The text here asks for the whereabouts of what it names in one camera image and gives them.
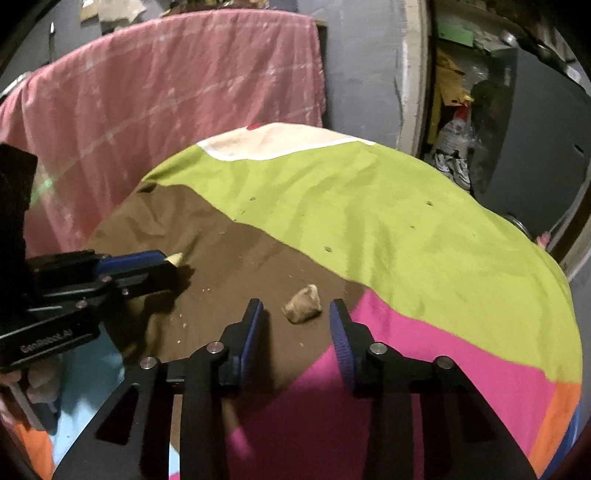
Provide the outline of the person left hand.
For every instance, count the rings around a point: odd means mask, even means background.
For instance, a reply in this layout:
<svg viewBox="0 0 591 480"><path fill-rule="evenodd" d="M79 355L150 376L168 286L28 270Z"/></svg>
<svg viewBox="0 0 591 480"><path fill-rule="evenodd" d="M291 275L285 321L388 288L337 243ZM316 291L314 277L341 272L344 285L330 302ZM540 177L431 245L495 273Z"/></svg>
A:
<svg viewBox="0 0 591 480"><path fill-rule="evenodd" d="M49 404L58 399L62 365L58 357L41 360L28 367L25 394L32 404Z"/></svg>

